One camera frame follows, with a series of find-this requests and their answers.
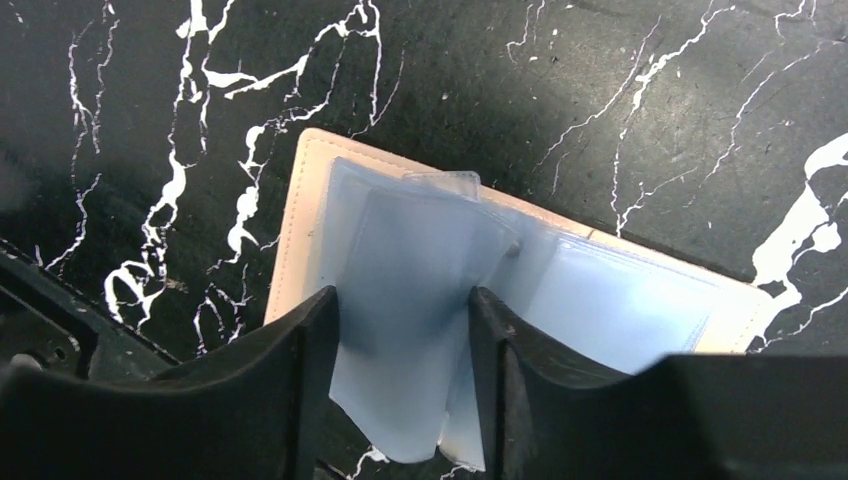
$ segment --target plastic page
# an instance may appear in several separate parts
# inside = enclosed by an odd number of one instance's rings
[[[347,252],[327,257],[325,279],[335,278],[341,313],[330,395],[389,458],[422,461],[442,436],[460,378],[468,291],[491,275],[516,234],[479,204],[430,186],[373,187],[361,201],[363,185],[341,181],[333,197],[350,201],[328,202],[326,214],[324,245]],[[362,210],[345,215],[350,206]],[[333,219],[344,226],[339,235]],[[479,426],[470,438],[479,443]]]
[[[339,294],[330,395],[395,461],[429,459],[439,445],[483,468],[466,310],[475,285],[629,373],[691,351],[722,300],[709,282],[480,202],[475,179],[332,167],[321,252],[310,259],[313,289],[335,284]]]
[[[721,301],[717,286],[533,223],[520,232],[521,254],[489,282],[518,315],[630,374],[694,349]]]

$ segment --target black plastic part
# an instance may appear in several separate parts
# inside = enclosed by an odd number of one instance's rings
[[[338,346],[328,287],[146,382],[0,369],[0,468],[17,478],[312,478]]]
[[[848,358],[671,356],[628,378],[485,289],[470,306],[487,478],[848,478]]]
[[[93,332],[89,338],[95,338]],[[20,356],[53,372],[87,373],[74,335],[0,291],[0,362],[15,362]]]
[[[79,347],[74,372],[77,377],[105,382],[148,380],[176,364],[124,326],[101,315],[78,292],[69,292],[43,270],[12,257],[0,249],[0,296],[5,295],[7,305],[9,299],[12,301],[7,309],[23,308],[74,337]]]

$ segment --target cream leather cover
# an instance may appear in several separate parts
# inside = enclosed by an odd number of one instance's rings
[[[317,262],[314,259],[322,244],[324,196],[333,162],[340,157],[394,177],[407,173],[438,171],[346,137],[318,129],[305,130],[298,142],[289,183],[274,276],[265,312],[266,324],[280,318],[314,293],[304,289],[306,285],[313,284],[312,280],[316,274]],[[719,285],[728,297],[735,301],[720,305],[713,312],[696,345],[696,352],[744,353],[756,332],[764,331],[772,320],[767,315],[768,309],[761,308],[767,306],[771,297],[750,285],[595,230],[491,188],[481,188],[480,199],[519,210],[557,229],[599,244],[673,266],[678,270],[691,271],[700,278],[707,278]],[[740,305],[755,305],[754,315],[750,315],[750,308],[739,308]]]

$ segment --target black marble countertop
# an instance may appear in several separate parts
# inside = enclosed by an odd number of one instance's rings
[[[848,351],[844,0],[14,0],[0,25],[0,245],[176,359],[261,324],[306,127],[753,282],[751,351]]]

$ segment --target card holder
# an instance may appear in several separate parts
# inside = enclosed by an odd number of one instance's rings
[[[771,320],[761,308],[770,297],[749,285],[480,187],[473,174],[314,129],[301,136],[280,238],[266,322],[338,287],[331,397],[395,461],[424,460],[438,444],[482,468],[457,300],[471,284],[628,373],[667,353],[744,353]],[[405,313],[416,308],[432,311]],[[401,317],[408,323],[388,323]]]

